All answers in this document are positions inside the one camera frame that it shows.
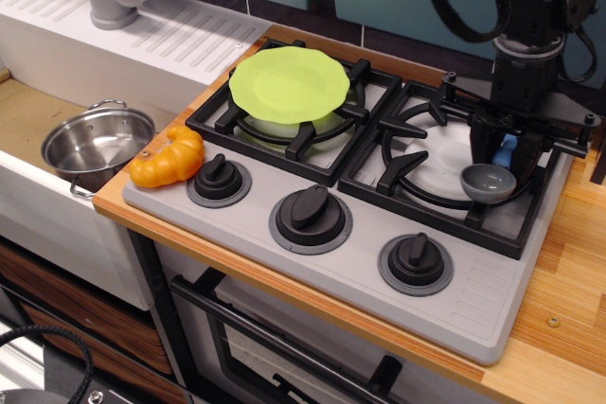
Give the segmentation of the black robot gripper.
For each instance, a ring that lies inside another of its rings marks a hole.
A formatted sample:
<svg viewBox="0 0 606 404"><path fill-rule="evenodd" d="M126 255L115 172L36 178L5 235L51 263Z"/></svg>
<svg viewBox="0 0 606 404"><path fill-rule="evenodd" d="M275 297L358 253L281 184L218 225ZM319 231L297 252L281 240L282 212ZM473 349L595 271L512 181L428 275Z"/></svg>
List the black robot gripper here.
<svg viewBox="0 0 606 404"><path fill-rule="evenodd" d="M475 102L470 144L474 164L491 164L504 135L517 137L510 171L518 186L539 186L546 173L538 169L552 148L573 156L589 152L597 115L556 90L563 69L564 42L542 46L496 42L496 58L488 75L448 72L446 98L460 92Z"/></svg>

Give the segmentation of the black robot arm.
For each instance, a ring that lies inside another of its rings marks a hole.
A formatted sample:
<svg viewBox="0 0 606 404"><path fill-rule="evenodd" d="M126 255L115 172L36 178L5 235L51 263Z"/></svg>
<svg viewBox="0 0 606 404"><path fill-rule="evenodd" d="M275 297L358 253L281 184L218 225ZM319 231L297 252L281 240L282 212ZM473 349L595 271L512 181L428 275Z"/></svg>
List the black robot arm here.
<svg viewBox="0 0 606 404"><path fill-rule="evenodd" d="M474 99L469 120L474 164L491 163L508 134L517 140L508 170L519 185L555 146L587 154L598 116L558 92L557 85L569 78L562 56L568 34L596 51L582 23L596 11L597 0L495 0L497 22L489 32L466 25L447 0L432 1L460 38L495 47L490 74L448 73L442 83L446 100L455 100L457 93Z"/></svg>

